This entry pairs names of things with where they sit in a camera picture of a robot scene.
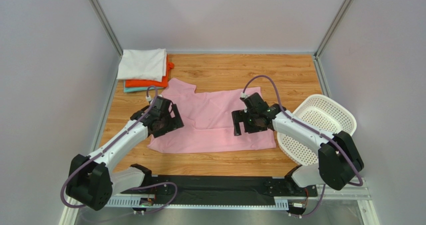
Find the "pink t shirt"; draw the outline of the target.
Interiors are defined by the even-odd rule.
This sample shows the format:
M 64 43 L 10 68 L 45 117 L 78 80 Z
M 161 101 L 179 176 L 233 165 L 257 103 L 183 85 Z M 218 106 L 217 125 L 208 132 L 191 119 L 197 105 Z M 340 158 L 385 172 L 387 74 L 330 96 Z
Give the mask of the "pink t shirt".
M 218 153 L 276 147 L 273 131 L 234 135 L 232 112 L 243 110 L 242 89 L 197 92 L 194 84 L 172 78 L 162 96 L 177 105 L 184 126 L 157 138 L 149 149 L 163 154 Z

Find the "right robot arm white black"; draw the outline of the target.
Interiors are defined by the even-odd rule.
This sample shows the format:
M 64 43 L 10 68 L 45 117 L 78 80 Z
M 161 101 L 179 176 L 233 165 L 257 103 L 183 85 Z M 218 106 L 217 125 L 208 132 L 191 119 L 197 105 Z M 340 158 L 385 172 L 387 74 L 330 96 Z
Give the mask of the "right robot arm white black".
M 242 93 L 240 100 L 245 108 L 231 113 L 235 136 L 272 130 L 296 140 L 317 156 L 317 163 L 300 165 L 287 174 L 296 186 L 326 185 L 340 191 L 346 185 L 363 185 L 360 171 L 364 162 L 349 133 L 320 129 L 281 104 L 268 105 L 257 92 Z

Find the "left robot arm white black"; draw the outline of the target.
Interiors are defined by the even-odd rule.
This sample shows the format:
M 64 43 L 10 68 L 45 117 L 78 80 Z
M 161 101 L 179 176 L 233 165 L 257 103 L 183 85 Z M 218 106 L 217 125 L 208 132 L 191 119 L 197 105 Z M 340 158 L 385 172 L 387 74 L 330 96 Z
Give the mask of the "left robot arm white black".
M 162 96 L 147 97 L 148 105 L 132 114 L 125 126 L 107 143 L 88 155 L 76 155 L 60 198 L 69 208 L 99 211 L 110 198 L 126 191 L 156 187 L 152 171 L 140 164 L 115 172 L 118 163 L 149 137 L 159 138 L 183 128 L 177 104 Z

